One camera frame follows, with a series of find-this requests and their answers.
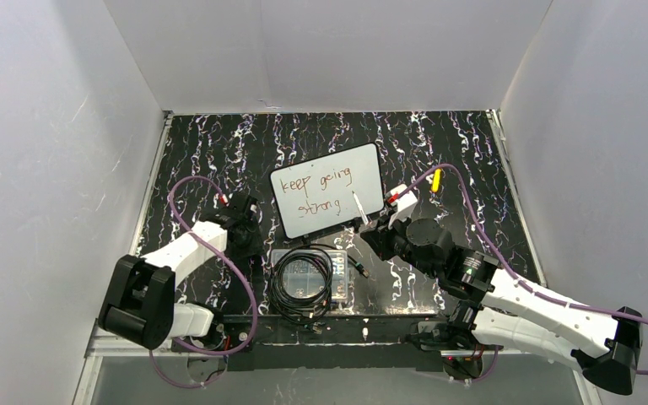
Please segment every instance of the black tabletop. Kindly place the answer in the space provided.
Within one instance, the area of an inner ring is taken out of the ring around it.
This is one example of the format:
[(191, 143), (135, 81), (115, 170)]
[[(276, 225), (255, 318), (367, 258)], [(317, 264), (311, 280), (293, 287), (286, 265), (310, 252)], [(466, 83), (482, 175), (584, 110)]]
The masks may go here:
[[(263, 274), (271, 268), (269, 253), (294, 247), (284, 239), (269, 173), (368, 142), (378, 146), (385, 192), (402, 183), (410, 184), (434, 164), (457, 166), (469, 179), (468, 191), (485, 232), (519, 274), (539, 281), (484, 111), (176, 116), (138, 253), (155, 251), (180, 235), (166, 198), (182, 177), (206, 176), (225, 192), (246, 191), (258, 200), (265, 254), (243, 270), (254, 280), (258, 310), (268, 314)], [(198, 183), (181, 190), (176, 201), (187, 221), (192, 223), (214, 210), (214, 190)], [(416, 194), (419, 204), (414, 219), (435, 218), (453, 234), (458, 245), (489, 251), (474, 231), (452, 173), (444, 172), (438, 193), (421, 189)], [(433, 314), (453, 306), (454, 300), (438, 289), (435, 280), (397, 258), (382, 262), (352, 229), (318, 241), (346, 249), (370, 271), (368, 279), (354, 272), (348, 303), (332, 315)], [(178, 287), (178, 295), (181, 301), (211, 305), (228, 314), (250, 311), (239, 280), (216, 261), (194, 272)]]

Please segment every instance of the whiteboard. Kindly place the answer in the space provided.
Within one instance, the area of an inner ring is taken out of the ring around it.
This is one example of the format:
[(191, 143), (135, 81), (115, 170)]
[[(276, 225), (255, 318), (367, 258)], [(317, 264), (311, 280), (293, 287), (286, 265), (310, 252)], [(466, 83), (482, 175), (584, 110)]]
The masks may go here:
[(374, 143), (274, 170), (269, 175), (284, 234), (292, 239), (384, 208), (379, 150)]

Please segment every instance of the black frame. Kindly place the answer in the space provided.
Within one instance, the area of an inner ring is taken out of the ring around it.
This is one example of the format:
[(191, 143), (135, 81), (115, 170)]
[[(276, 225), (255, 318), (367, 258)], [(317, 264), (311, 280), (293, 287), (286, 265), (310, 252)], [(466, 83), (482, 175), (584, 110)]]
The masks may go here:
[(274, 205), (277, 207), (277, 215), (279, 216), (280, 224), (282, 224), (282, 230), (284, 232), (284, 238), (286, 240), (298, 240), (299, 238), (302, 238), (303, 240), (309, 240), (310, 238), (312, 238), (314, 236), (316, 238), (319, 238), (319, 237), (322, 237), (322, 236), (330, 235), (330, 234), (333, 234), (333, 233), (337, 232), (337, 230), (339, 230), (339, 228), (342, 225), (356, 227), (356, 219), (347, 219), (347, 220), (344, 220), (344, 221), (342, 221), (342, 222), (340, 222), (338, 224), (334, 224), (332, 226), (326, 227), (324, 229), (320, 229), (320, 230), (315, 231), (315, 232), (310, 233), (310, 234), (304, 234), (304, 235), (300, 235), (300, 236), (295, 236), (294, 238), (289, 237), (289, 235), (287, 235), (287, 227), (284, 225), (284, 220), (282, 219), (282, 211), (279, 209), (279, 201), (277, 201), (277, 194), (275, 194), (275, 192), (274, 192), (274, 184), (272, 183), (272, 174), (275, 171), (287, 169), (289, 167), (296, 166), (296, 165), (302, 165), (304, 163), (309, 163), (312, 160), (326, 158), (326, 157), (331, 156), (333, 154), (339, 154), (339, 153), (346, 152), (346, 151), (351, 150), (351, 149), (360, 148), (362, 146), (369, 145), (369, 144), (374, 145), (374, 148), (376, 148), (376, 163), (379, 165), (379, 183), (381, 184), (381, 208), (379, 208), (379, 209), (377, 209), (377, 210), (375, 210), (375, 211), (373, 211), (371, 213), (366, 213), (366, 214), (371, 215), (371, 214), (374, 214), (374, 213), (379, 213), (385, 207), (385, 204), (384, 204), (384, 189), (385, 189), (385, 187), (384, 187), (384, 183), (383, 183), (383, 181), (381, 179), (381, 153), (379, 151), (379, 146), (376, 145), (376, 142), (362, 143), (362, 144), (359, 144), (359, 145), (356, 145), (356, 146), (352, 146), (351, 148), (341, 149), (341, 150), (338, 150), (338, 151), (330, 153), (330, 154), (325, 154), (323, 156), (317, 156), (315, 158), (302, 160), (301, 162), (295, 163), (293, 165), (282, 166), (282, 167), (279, 167), (279, 168), (274, 169), (274, 170), (269, 172), (269, 187), (272, 189), (272, 196), (274, 197)]

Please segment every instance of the white panel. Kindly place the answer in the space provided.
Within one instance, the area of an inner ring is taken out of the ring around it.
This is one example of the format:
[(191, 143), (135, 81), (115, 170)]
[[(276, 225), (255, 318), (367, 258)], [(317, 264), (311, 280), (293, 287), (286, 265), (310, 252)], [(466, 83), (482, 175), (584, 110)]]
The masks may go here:
[(373, 143), (272, 172), (284, 233), (296, 238), (384, 208), (379, 152)]
[(105, 0), (164, 109), (500, 106), (550, 0)]
[(73, 400), (162, 125), (102, 2), (0, 1), (0, 404)]
[(648, 317), (648, 2), (553, 2), (501, 113), (550, 287)]

